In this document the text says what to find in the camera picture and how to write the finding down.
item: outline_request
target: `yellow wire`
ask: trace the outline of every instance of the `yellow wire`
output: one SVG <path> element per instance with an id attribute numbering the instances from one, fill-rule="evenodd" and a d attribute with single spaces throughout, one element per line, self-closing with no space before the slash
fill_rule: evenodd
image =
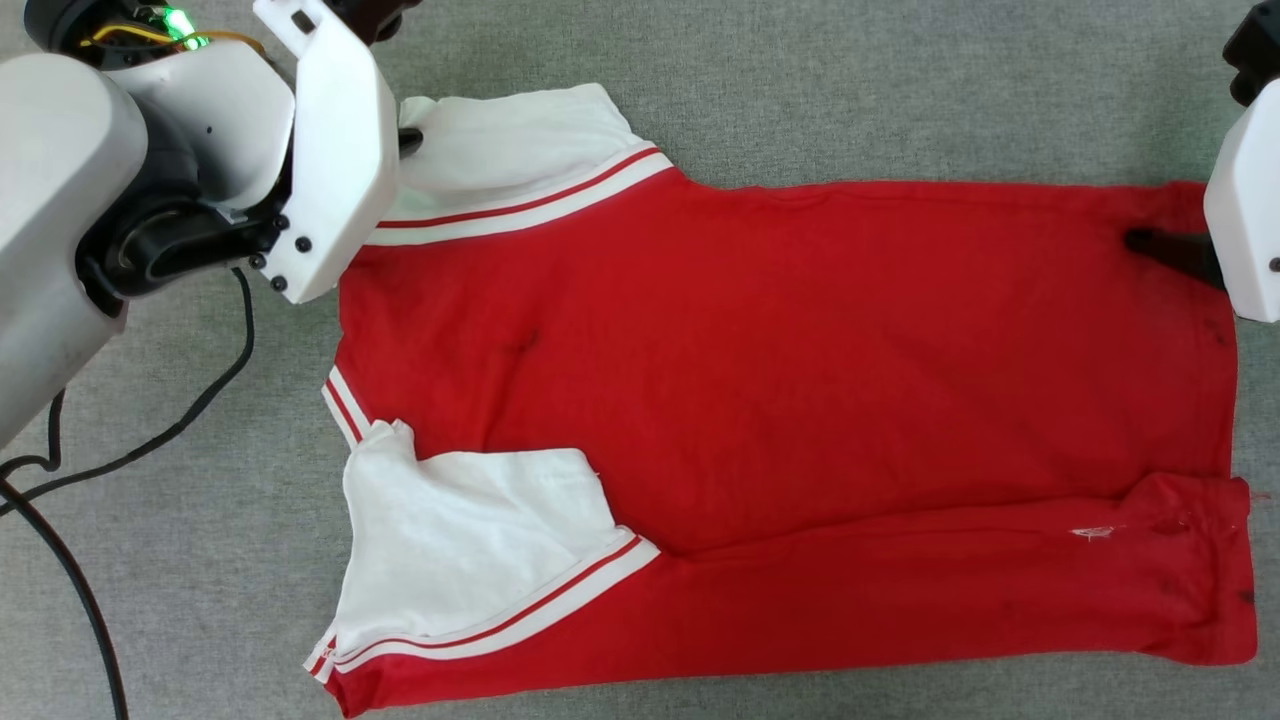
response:
<path id="1" fill-rule="evenodd" d="M 152 40 L 152 41 L 159 42 L 161 45 L 172 45 L 172 46 L 178 46 L 178 47 L 186 47 L 188 40 L 195 40 L 197 37 L 207 37 L 210 40 L 218 40 L 218 38 L 223 38 L 223 40 L 238 40 L 238 41 L 243 42 L 244 45 L 248 45 L 250 47 L 252 47 L 255 51 L 257 51 L 259 55 L 266 58 L 266 47 L 261 42 L 259 42 L 257 40 L 253 40 L 252 37 L 250 37 L 247 35 L 241 35 L 238 32 L 232 32 L 232 31 L 228 31 L 228 29 L 200 31 L 200 32 L 193 32 L 193 33 L 191 33 L 191 35 L 188 35 L 186 37 L 180 37 L 178 40 L 174 40 L 174 38 L 169 37 L 168 35 L 161 35 L 159 32 L 151 32 L 148 29 L 143 29 L 143 28 L 140 28 L 140 27 L 113 24 L 113 26 L 104 26 L 97 32 L 95 32 L 93 33 L 93 40 L 83 40 L 83 41 L 81 41 L 81 47 L 88 47 L 90 45 L 93 45 L 95 42 L 101 42 L 104 37 L 111 35 L 113 32 L 128 32 L 128 33 L 136 35 L 138 37 L 145 37 L 147 40 Z"/>
<path id="2" fill-rule="evenodd" d="M 97 29 L 97 32 L 93 33 L 93 40 L 101 41 L 104 37 L 111 35 L 113 32 L 127 32 L 129 35 L 136 35 L 138 37 L 146 37 L 147 40 L 154 40 L 156 42 L 163 42 L 165 45 L 168 45 L 169 42 L 173 41 L 173 38 L 169 37 L 168 35 L 163 35 L 163 33 L 159 33 L 159 32 L 155 32 L 155 31 L 150 31 L 150 29 L 146 29 L 146 28 L 141 28 L 141 27 L 137 27 L 137 26 L 122 26 L 122 24 L 113 24 L 113 26 L 102 26 L 102 27 L 100 27 Z M 84 44 L 92 45 L 92 42 L 88 42 L 88 41 L 86 41 Z"/>

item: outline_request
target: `white stripe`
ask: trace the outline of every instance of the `white stripe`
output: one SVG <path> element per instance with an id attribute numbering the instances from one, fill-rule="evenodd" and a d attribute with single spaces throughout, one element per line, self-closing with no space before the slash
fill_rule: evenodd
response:
<path id="1" fill-rule="evenodd" d="M 404 202 L 403 204 L 404 208 L 402 209 L 401 204 L 397 204 L 397 206 L 393 206 L 390 211 L 387 213 L 387 217 L 383 218 L 383 220 L 392 220 L 392 222 L 435 220 L 439 218 L 451 218 L 453 215 L 466 215 L 470 213 L 488 213 L 492 210 L 502 210 L 504 208 L 516 208 L 520 205 L 526 205 L 529 202 L 538 202 L 539 200 L 543 200 L 545 197 L 550 197 L 553 195 L 564 192 L 571 187 L 580 186 L 585 182 L 591 182 L 593 179 L 618 167 L 628 158 L 653 150 L 655 147 L 658 146 L 654 145 L 653 142 L 641 142 L 639 145 L 632 145 L 630 147 L 620 150 L 618 152 L 614 152 L 613 155 L 611 155 L 608 159 L 605 159 L 603 163 L 596 165 L 588 173 L 575 174 L 566 181 L 549 184 L 534 192 L 517 195 L 515 197 L 504 197 L 502 200 L 493 200 L 489 202 L 471 202 L 468 205 L 454 205 L 451 208 L 439 208 L 439 209 L 413 208 L 411 206 L 412 205 L 411 202 Z"/>
<path id="2" fill-rule="evenodd" d="M 631 538 L 627 538 L 626 542 L 631 542 Z M 344 653 L 344 656 L 349 657 L 351 660 L 343 661 L 338 656 L 332 656 L 330 661 L 334 662 L 337 673 L 346 674 L 356 670 L 357 667 L 360 667 L 365 662 L 369 662 L 370 660 L 374 660 L 375 657 L 383 657 L 387 655 L 406 655 L 412 657 L 422 657 L 426 660 L 457 660 L 461 657 L 475 657 L 477 655 L 488 655 L 490 652 L 497 652 L 499 650 L 526 641 L 534 637 L 535 634 L 545 630 L 547 628 L 550 628 L 552 625 L 563 620 L 564 618 L 568 618 L 576 610 L 580 610 L 586 603 L 591 602 L 593 600 L 603 594 L 613 585 L 618 584 L 620 582 L 625 580 L 626 578 L 628 578 L 630 575 L 632 575 L 634 573 L 636 573 L 637 570 L 652 562 L 655 557 L 658 557 L 658 555 L 659 551 L 653 543 L 641 539 L 626 555 L 614 559 L 603 568 L 596 569 L 589 577 L 584 578 L 582 582 L 577 583 L 576 585 L 566 591 L 563 594 L 556 597 L 554 600 L 539 607 L 534 612 L 529 614 L 526 618 L 522 618 L 518 623 L 498 633 L 480 638 L 475 642 L 470 642 L 466 644 L 457 644 L 452 647 L 419 647 L 416 644 L 411 644 L 410 641 L 417 639 L 419 642 L 421 642 L 428 638 L 389 637 L 376 641 L 375 643 L 370 643 L 369 646 L 366 646 L 366 650 L 364 651 L 357 650 L 353 652 Z M 599 560 L 600 560 L 599 557 L 595 557 L 591 561 L 588 561 L 586 566 L 590 566 L 594 562 L 598 562 Z M 549 585 L 550 589 L 547 593 L 541 593 L 541 597 L 547 597 L 547 594 L 553 593 L 556 589 L 563 585 L 564 582 L 558 582 Z M 524 607 L 529 607 L 530 605 L 534 603 L 522 603 L 522 605 Z M 492 623 L 486 623 L 486 625 L 489 626 L 489 629 L 492 629 L 497 625 L 500 625 L 506 620 L 509 620 L 520 611 L 521 610 L 516 610 L 504 614 L 503 618 L 495 619 L 495 621 Z M 479 628 L 470 628 L 465 633 L 452 633 L 451 635 L 439 635 L 429 639 L 433 643 L 447 643 L 451 642 L 448 638 L 452 635 L 462 634 L 463 637 L 466 637 L 466 635 L 480 634 L 484 632 L 485 630 Z"/>
<path id="3" fill-rule="evenodd" d="M 320 642 L 316 643 L 315 650 L 312 650 L 311 655 L 307 656 L 307 661 L 302 664 L 302 667 L 305 667 L 307 674 L 310 675 L 311 670 L 316 666 L 316 662 L 319 662 L 320 659 L 324 657 L 324 665 L 321 665 L 320 670 L 317 670 L 316 674 L 314 675 L 315 679 L 320 680 L 321 683 L 328 683 L 329 675 L 333 674 L 333 653 L 332 648 L 329 647 L 329 642 L 333 641 L 335 635 L 337 632 L 330 625 L 329 629 L 325 630 L 324 637 L 320 638 Z"/>
<path id="4" fill-rule="evenodd" d="M 476 623 L 474 625 L 468 625 L 466 628 L 462 628 L 461 630 L 456 630 L 456 632 L 452 632 L 452 633 L 443 633 L 443 634 L 439 634 L 439 635 L 430 635 L 430 637 L 426 637 L 426 635 L 404 635 L 404 634 L 399 634 L 399 635 L 397 635 L 397 634 L 383 635 L 380 638 L 375 638 L 375 639 L 372 639 L 370 642 L 362 643 L 360 647 L 356 647 L 356 648 L 352 648 L 352 650 L 347 650 L 347 651 L 343 651 L 343 652 L 338 652 L 338 653 L 335 653 L 335 659 L 339 662 L 347 662 L 352 657 L 360 655 L 361 650 L 364 650 L 364 648 L 366 648 L 366 647 L 369 647 L 369 646 L 371 646 L 371 644 L 374 644 L 376 642 L 381 642 L 381 641 L 399 639 L 399 641 L 406 641 L 406 642 L 445 644 L 445 643 L 454 643 L 454 642 L 465 641 L 467 638 L 472 638 L 475 635 L 480 635 L 480 634 L 488 633 L 489 630 L 492 630 L 492 629 L 502 625 L 503 623 L 511 620 L 516 615 L 520 615 L 525 610 L 532 607 L 534 605 L 538 605 L 547 596 L 556 593 L 556 591 L 558 591 L 562 587 L 564 587 L 564 584 L 567 584 L 568 582 L 573 580 L 575 578 L 577 578 L 579 575 L 581 575 L 582 573 L 585 573 L 588 568 L 590 568 L 591 565 L 595 565 L 596 562 L 599 562 L 600 560 L 604 560 L 605 557 L 613 555 L 614 552 L 618 552 L 620 550 L 622 550 L 623 547 L 626 547 L 627 544 L 630 544 L 631 541 L 634 541 L 635 538 L 636 538 L 636 534 L 634 532 L 631 532 L 630 528 L 618 525 L 618 534 L 617 534 L 617 537 L 614 537 L 612 541 L 609 541 L 609 543 L 605 544 L 602 550 L 591 553 L 585 560 L 580 560 L 580 561 L 575 562 L 572 568 L 570 568 L 568 570 L 564 570 L 559 575 L 556 575 L 549 582 L 547 582 L 545 584 L 543 584 L 543 587 L 538 588 L 531 594 L 525 596 L 524 598 L 521 598 L 521 601 L 518 603 L 516 603 L 512 607 L 507 609 L 504 612 L 494 615 L 493 618 L 485 620 L 484 623 Z M 618 561 L 618 560 L 621 560 L 621 557 L 614 557 L 613 559 L 614 562 Z"/>
<path id="5" fill-rule="evenodd" d="M 338 391 L 338 400 L 342 401 L 343 407 L 351 414 L 351 420 L 356 424 L 356 429 L 360 430 L 360 437 L 367 436 L 369 428 L 372 425 L 369 418 L 365 416 L 365 411 L 360 407 L 360 404 L 356 402 L 356 396 L 351 395 L 351 388 L 347 387 L 347 380 L 342 378 L 342 373 L 338 372 L 337 365 L 329 372 L 329 379 L 333 380 L 333 387 Z"/>
<path id="6" fill-rule="evenodd" d="M 675 165 L 672 165 L 671 160 L 668 160 L 666 155 L 649 155 L 648 158 L 636 160 L 631 165 L 623 168 L 598 184 L 593 184 L 591 187 L 575 192 L 567 197 L 554 200 L 547 205 L 539 205 L 538 208 L 530 208 L 529 210 L 511 213 L 508 215 L 495 215 L 493 218 L 479 218 L 475 220 L 460 220 L 429 228 L 383 228 L 375 232 L 366 245 L 425 245 L 444 240 L 458 240 L 463 237 L 477 237 L 531 228 L 534 225 L 549 223 L 577 213 L 584 208 L 612 197 L 623 190 L 627 190 L 628 187 L 672 167 Z M 576 181 L 571 183 L 570 187 L 580 184 L 581 182 L 585 181 Z"/>
<path id="7" fill-rule="evenodd" d="M 338 407 L 338 402 L 334 401 L 333 393 L 329 392 L 329 386 L 321 387 L 320 395 L 324 396 L 324 404 L 329 406 L 329 413 L 333 413 L 333 421 L 338 423 L 338 429 L 342 430 L 342 437 L 347 438 L 347 445 L 355 450 L 357 445 L 356 434 L 351 432 L 351 424 L 342 416 L 342 410 Z"/>

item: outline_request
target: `green led light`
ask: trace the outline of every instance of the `green led light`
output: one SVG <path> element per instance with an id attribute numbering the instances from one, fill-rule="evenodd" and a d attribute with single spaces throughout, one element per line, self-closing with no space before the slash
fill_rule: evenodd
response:
<path id="1" fill-rule="evenodd" d="M 164 24 L 169 31 L 169 37 L 174 40 L 182 40 L 188 35 L 196 32 L 196 23 L 191 22 L 187 13 L 177 8 L 169 8 L 164 14 Z M 197 50 L 201 46 L 209 45 L 209 38 L 206 37 L 193 37 L 187 41 L 187 50 Z"/>

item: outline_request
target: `red stripe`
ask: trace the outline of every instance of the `red stripe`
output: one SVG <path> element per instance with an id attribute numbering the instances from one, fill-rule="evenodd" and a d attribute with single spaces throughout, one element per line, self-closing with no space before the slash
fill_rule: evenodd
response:
<path id="1" fill-rule="evenodd" d="M 631 538 L 631 542 L 628 542 L 627 544 L 622 546 L 622 548 L 618 550 L 617 552 L 614 552 L 613 555 L 609 555 L 608 557 L 603 557 L 599 561 L 591 564 L 590 568 L 588 568 L 586 570 L 582 570 L 581 573 L 579 573 L 572 580 L 570 580 L 570 582 L 564 583 L 563 585 L 556 588 L 556 592 L 553 592 L 552 594 L 549 594 L 549 596 L 539 600 L 538 602 L 530 605 L 529 607 L 521 610 L 520 612 L 517 612 L 516 615 L 513 615 L 512 618 L 509 618 L 506 623 L 503 623 L 500 625 L 497 625 L 494 628 L 490 628 L 490 629 L 488 629 L 488 630 L 485 630 L 483 633 L 471 635 L 468 638 L 462 638 L 462 639 L 449 641 L 447 643 L 436 643 L 436 644 L 420 643 L 420 642 L 404 641 L 404 639 L 378 641 L 374 644 L 366 647 L 365 650 L 361 650 L 358 653 L 356 653 L 355 657 L 349 657 L 347 660 L 343 660 L 342 662 L 338 662 L 338 665 L 339 666 L 340 665 L 349 665 L 349 664 L 355 662 L 356 660 L 360 660 L 360 657 L 362 655 L 365 655 L 366 652 L 369 652 L 370 650 L 374 650 L 375 647 L 378 647 L 380 644 L 385 644 L 385 643 L 404 643 L 404 644 L 411 644 L 413 647 L 421 647 L 421 648 L 425 648 L 425 650 L 443 650 L 443 648 L 447 648 L 447 647 L 456 647 L 456 646 L 460 646 L 460 644 L 472 643 L 472 642 L 488 638 L 490 635 L 498 634 L 498 633 L 506 630 L 507 628 L 515 625 L 516 623 L 524 620 L 525 618 L 529 618 L 531 614 L 534 614 L 538 609 L 545 606 L 548 602 L 550 602 L 550 601 L 556 600 L 557 597 L 564 594 L 566 592 L 568 592 L 570 589 L 572 589 L 575 585 L 577 585 L 579 583 L 581 583 L 586 578 L 591 577 L 591 574 L 594 574 L 600 568 L 604 568 L 609 562 L 613 562 L 618 557 L 622 557 L 627 552 L 631 552 L 631 550 L 635 548 L 637 544 L 640 544 L 640 536 L 636 536 L 636 537 Z"/>
<path id="2" fill-rule="evenodd" d="M 329 653 L 333 652 L 333 648 L 335 648 L 335 647 L 338 647 L 338 637 L 337 635 L 334 635 L 334 638 L 332 641 L 329 641 L 329 644 L 325 646 L 325 651 L 320 653 L 319 659 L 316 659 L 315 666 L 311 667 L 311 675 L 312 676 L 320 674 L 320 669 L 324 667 L 324 661 L 329 660 Z"/>
<path id="3" fill-rule="evenodd" d="M 351 428 L 351 436 L 356 438 L 356 442 L 365 439 L 360 434 L 360 428 L 356 427 L 356 420 L 347 411 L 347 405 L 342 401 L 342 396 L 338 395 L 338 388 L 333 384 L 332 379 L 326 379 L 324 386 L 329 388 L 329 395 L 333 396 L 333 404 L 338 406 L 338 411 L 342 413 L 344 420 L 347 420 L 347 427 Z"/>
<path id="4" fill-rule="evenodd" d="M 524 213 L 525 210 L 532 210 L 534 208 L 541 208 L 543 205 L 548 205 L 550 202 L 556 202 L 557 200 L 563 200 L 564 197 L 568 197 L 570 195 L 573 195 L 575 192 L 581 192 L 581 191 L 584 191 L 584 190 L 586 190 L 589 187 L 600 184 L 602 182 L 609 179 L 611 177 L 613 177 L 613 176 L 621 173 L 622 170 L 625 170 L 626 168 L 631 167 L 632 164 L 643 160 L 644 158 L 648 158 L 648 156 L 655 155 L 655 154 L 658 154 L 658 149 L 657 147 L 649 147 L 648 150 L 644 150 L 641 152 L 636 152 L 635 155 L 627 158 L 626 160 L 622 160 L 617 165 L 613 165 L 612 168 L 609 168 L 607 172 L 604 172 L 604 173 L 602 173 L 602 174 L 599 174 L 599 176 L 596 176 L 596 177 L 594 177 L 594 178 L 591 178 L 591 179 L 589 179 L 586 182 L 575 184 L 573 187 L 570 187 L 567 190 L 562 190 L 562 191 L 559 191 L 559 192 L 557 192 L 554 195 L 548 195 L 547 197 L 525 202 L 524 205 L 512 205 L 511 208 L 499 208 L 497 210 L 480 210 L 480 211 L 476 211 L 476 213 L 462 213 L 460 215 L 447 215 L 444 218 L 430 218 L 430 219 L 426 219 L 426 220 L 383 220 L 381 223 L 378 223 L 378 227 L 383 228 L 383 229 L 433 228 L 435 225 L 444 225 L 444 224 L 448 224 L 448 223 L 461 223 L 463 220 L 479 220 L 481 218 L 497 218 L 497 217 L 500 217 L 500 215 L 511 215 L 513 213 Z"/>

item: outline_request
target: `black cable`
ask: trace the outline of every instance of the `black cable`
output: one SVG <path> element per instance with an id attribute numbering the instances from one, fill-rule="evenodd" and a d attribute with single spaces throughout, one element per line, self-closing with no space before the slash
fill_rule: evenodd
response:
<path id="1" fill-rule="evenodd" d="M 58 488 L 67 487 L 74 483 L 81 483 L 92 478 L 97 478 L 118 470 L 129 462 L 133 462 L 146 455 L 150 455 L 155 450 L 164 447 L 169 441 L 182 434 L 191 423 L 193 423 L 205 411 L 206 407 L 218 397 L 218 393 L 223 391 L 234 378 L 244 369 L 248 364 L 250 357 L 253 355 L 253 297 L 250 292 L 248 281 L 244 279 L 244 273 L 239 268 L 232 268 L 232 274 L 241 286 L 241 295 L 244 300 L 244 350 L 241 351 L 239 357 L 232 364 L 232 366 L 223 373 L 211 386 L 209 386 L 205 392 L 196 398 L 196 401 L 187 410 L 186 415 L 182 416 L 177 423 L 169 427 L 165 432 L 160 433 L 155 438 L 142 443 L 133 451 L 124 455 L 119 460 L 114 460 L 95 468 L 92 470 L 86 470 L 83 473 L 76 473 L 74 475 L 68 475 L 56 480 L 47 482 L 36 487 L 27 493 L 18 492 L 12 484 L 9 484 L 9 477 L 20 468 L 27 468 L 31 465 L 38 465 L 46 473 L 52 473 L 61 466 L 63 462 L 63 446 L 61 446 L 61 415 L 63 415 L 63 400 L 67 391 L 63 389 L 56 396 L 54 396 L 52 404 L 49 406 L 49 457 L 40 457 L 36 455 L 24 455 L 22 457 L 14 457 L 4 464 L 0 464 L 0 497 L 4 497 L 8 503 L 0 507 L 0 515 L 6 515 L 12 510 L 17 510 L 23 519 L 40 534 L 40 538 L 45 541 L 49 550 L 54 552 L 58 561 L 61 564 L 63 570 L 72 580 L 72 585 L 76 588 L 76 594 L 79 597 L 81 605 L 84 607 L 84 614 L 88 615 L 90 625 L 93 628 L 93 638 L 97 641 L 97 650 L 102 655 L 102 667 L 106 670 L 106 682 L 111 691 L 111 707 L 115 711 L 116 720 L 128 720 L 129 708 L 124 698 L 124 679 L 120 675 L 120 664 L 115 657 L 115 647 L 111 644 L 111 635 L 106 629 L 106 620 L 102 618 L 102 611 L 97 605 L 97 598 L 93 597 L 93 591 L 88 587 L 88 579 L 84 578 L 84 571 L 81 569 L 79 564 L 76 562 L 76 556 L 63 542 L 63 538 L 58 536 L 49 520 L 40 514 L 31 501 L 47 495 Z"/>
<path id="2" fill-rule="evenodd" d="M 151 50 L 173 50 L 174 47 L 187 42 L 188 38 L 174 40 L 173 42 L 137 42 L 133 45 L 119 45 L 115 42 L 102 42 L 101 40 L 88 38 L 86 42 L 100 49 L 100 50 L 114 50 L 118 53 L 148 53 Z"/>
<path id="3" fill-rule="evenodd" d="M 40 514 L 40 510 L 36 510 L 31 502 L 27 502 L 15 487 L 9 484 L 9 475 L 19 468 L 38 465 L 46 473 L 52 473 L 61 466 L 61 415 L 63 397 L 65 397 L 65 389 L 59 392 L 54 396 L 52 405 L 49 406 L 49 457 L 27 455 L 23 457 L 14 457 L 4 465 L 0 465 L 0 497 L 9 501 L 9 505 L 5 507 L 18 509 L 18 514 L 27 520 L 27 524 L 29 524 L 33 530 L 36 530 L 40 539 L 45 541 L 49 550 L 54 551 L 54 556 L 58 557 L 58 562 L 60 562 L 63 570 L 67 571 L 67 577 L 72 579 L 76 594 L 79 597 L 81 605 L 84 607 L 84 614 L 88 615 L 90 625 L 93 628 L 93 639 L 97 641 L 97 651 L 102 655 L 102 667 L 106 670 L 106 684 L 111 688 L 111 707 L 115 710 L 115 717 L 116 720 L 128 720 L 129 707 L 124 700 L 124 678 L 120 675 L 120 662 L 115 657 L 115 647 L 111 644 L 111 634 L 106 630 L 106 620 L 102 618 L 102 610 L 97 606 L 97 598 L 93 597 L 93 591 L 88 587 L 88 579 L 84 577 L 84 571 L 81 569 L 79 562 L 76 562 L 76 556 L 72 555 L 72 551 L 68 550 L 67 543 L 64 543 L 63 538 L 58 536 L 54 527 L 49 524 L 49 520 L 46 520 L 45 516 Z"/>
<path id="4" fill-rule="evenodd" d="M 236 361 L 232 363 L 232 366 L 228 368 L 227 372 L 223 373 L 216 380 L 214 380 L 214 383 L 210 384 L 209 388 L 205 389 L 205 392 L 202 392 L 200 397 L 197 397 L 196 401 L 191 404 L 191 407 L 187 410 L 187 413 L 177 423 L 170 425 L 169 429 L 166 429 L 165 432 L 157 434 L 156 437 L 131 450 L 123 457 L 113 460 L 105 465 L 93 468 L 92 470 L 84 470 L 82 473 L 76 473 L 73 475 L 67 475 L 65 478 L 49 480 L 47 483 L 36 486 L 35 488 L 23 493 L 22 497 L 27 500 L 27 502 L 31 502 L 38 497 L 44 497 L 54 492 L 55 489 L 64 488 L 67 486 L 73 486 L 76 483 L 82 483 L 84 480 L 92 480 L 93 478 L 100 478 L 109 473 L 114 473 L 120 468 L 124 468 L 125 465 L 141 460 L 142 457 L 146 457 L 147 455 L 155 452 L 156 450 L 160 450 L 161 447 L 168 445 L 169 441 L 182 434 L 188 425 L 195 423 L 200 418 L 200 415 L 205 411 L 205 409 L 207 409 L 209 405 L 214 401 L 214 398 L 218 397 L 218 393 L 220 393 L 223 388 L 225 388 L 228 384 L 230 384 L 233 379 L 236 379 L 236 375 L 238 375 L 239 372 L 244 369 L 244 365 L 248 365 L 248 360 L 253 355 L 253 336 L 256 334 L 253 327 L 253 296 L 250 292 L 248 281 L 244 279 L 244 273 L 242 273 L 239 268 L 232 268 L 232 274 L 234 274 L 236 279 L 239 281 L 241 295 L 244 299 L 244 348 L 241 351 L 239 357 L 237 357 Z M 13 511 L 13 509 L 14 509 L 13 503 L 0 506 L 0 518 L 8 515 L 10 511 Z"/>

